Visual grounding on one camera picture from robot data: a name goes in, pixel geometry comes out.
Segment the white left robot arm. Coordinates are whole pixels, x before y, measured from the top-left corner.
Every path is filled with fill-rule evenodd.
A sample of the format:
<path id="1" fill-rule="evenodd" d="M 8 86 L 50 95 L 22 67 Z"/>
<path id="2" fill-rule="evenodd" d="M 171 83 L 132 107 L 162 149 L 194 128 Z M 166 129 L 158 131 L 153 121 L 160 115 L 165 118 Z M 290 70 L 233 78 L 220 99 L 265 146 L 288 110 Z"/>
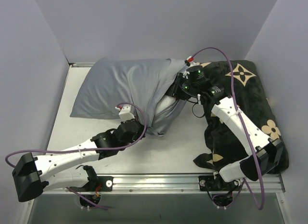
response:
<path id="1" fill-rule="evenodd" d="M 12 172 L 18 200 L 30 201 L 45 191 L 63 187 L 95 189 L 99 178 L 86 163 L 116 155 L 142 139 L 145 131 L 144 125 L 131 119 L 63 151 L 22 155 Z"/>

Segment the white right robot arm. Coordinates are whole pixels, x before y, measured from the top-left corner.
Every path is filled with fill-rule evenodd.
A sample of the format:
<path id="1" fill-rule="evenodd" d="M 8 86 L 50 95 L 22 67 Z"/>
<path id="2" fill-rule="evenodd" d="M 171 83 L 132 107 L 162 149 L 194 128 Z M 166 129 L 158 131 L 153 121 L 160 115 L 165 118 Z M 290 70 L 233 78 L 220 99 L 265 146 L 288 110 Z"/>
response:
<path id="1" fill-rule="evenodd" d="M 196 99 L 205 116 L 214 114 L 239 141 L 238 145 L 232 145 L 228 155 L 245 152 L 216 168 L 218 175 L 213 183 L 217 189 L 224 190 L 232 181 L 242 178 L 260 180 L 280 163 L 284 149 L 281 140 L 257 127 L 237 106 L 233 95 L 205 77 L 201 66 L 191 66 L 184 73 L 178 73 L 167 93 L 180 100 Z"/>

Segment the grey pillowcase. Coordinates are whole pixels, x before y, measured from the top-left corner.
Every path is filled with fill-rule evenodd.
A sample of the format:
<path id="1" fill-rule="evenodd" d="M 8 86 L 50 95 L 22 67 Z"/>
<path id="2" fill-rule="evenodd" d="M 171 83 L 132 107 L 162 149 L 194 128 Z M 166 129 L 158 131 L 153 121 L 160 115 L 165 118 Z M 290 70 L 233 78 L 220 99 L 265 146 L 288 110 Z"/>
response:
<path id="1" fill-rule="evenodd" d="M 178 73 L 186 70 L 183 60 L 101 59 L 87 73 L 75 98 L 70 116 L 86 119 L 118 119 L 115 107 L 129 102 L 141 109 L 147 134 L 163 136 L 172 121 L 181 113 L 186 102 L 177 100 L 168 116 L 155 116 L 160 99 L 174 82 Z"/>

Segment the white pillow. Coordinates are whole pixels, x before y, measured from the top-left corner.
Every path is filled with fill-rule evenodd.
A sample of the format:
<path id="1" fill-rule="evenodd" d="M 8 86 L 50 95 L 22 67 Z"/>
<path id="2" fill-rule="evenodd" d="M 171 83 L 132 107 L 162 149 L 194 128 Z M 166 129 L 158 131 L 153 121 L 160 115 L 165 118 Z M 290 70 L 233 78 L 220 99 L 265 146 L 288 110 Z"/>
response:
<path id="1" fill-rule="evenodd" d="M 156 105 L 155 116 L 168 116 L 176 103 L 176 98 L 164 95 Z"/>

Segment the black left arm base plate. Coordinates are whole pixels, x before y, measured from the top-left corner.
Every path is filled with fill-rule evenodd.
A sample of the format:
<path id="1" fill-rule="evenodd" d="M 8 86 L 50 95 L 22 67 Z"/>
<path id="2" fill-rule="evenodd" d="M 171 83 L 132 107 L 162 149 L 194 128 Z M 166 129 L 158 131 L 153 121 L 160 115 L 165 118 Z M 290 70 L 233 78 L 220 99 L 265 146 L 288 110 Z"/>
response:
<path id="1" fill-rule="evenodd" d="M 70 187 L 77 192 L 110 192 L 113 189 L 112 176 L 98 176 L 97 179 L 90 179 L 82 187 Z"/>

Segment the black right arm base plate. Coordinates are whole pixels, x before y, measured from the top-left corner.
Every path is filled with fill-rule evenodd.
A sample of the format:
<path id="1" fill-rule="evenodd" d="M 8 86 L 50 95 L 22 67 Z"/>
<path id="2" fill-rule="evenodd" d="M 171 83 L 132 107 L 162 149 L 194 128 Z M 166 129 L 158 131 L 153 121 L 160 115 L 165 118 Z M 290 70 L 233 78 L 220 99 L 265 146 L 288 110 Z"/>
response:
<path id="1" fill-rule="evenodd" d="M 240 182 L 225 182 L 219 175 L 214 176 L 213 173 L 202 174 L 198 176 L 199 190 L 216 192 L 216 191 L 238 191 Z"/>

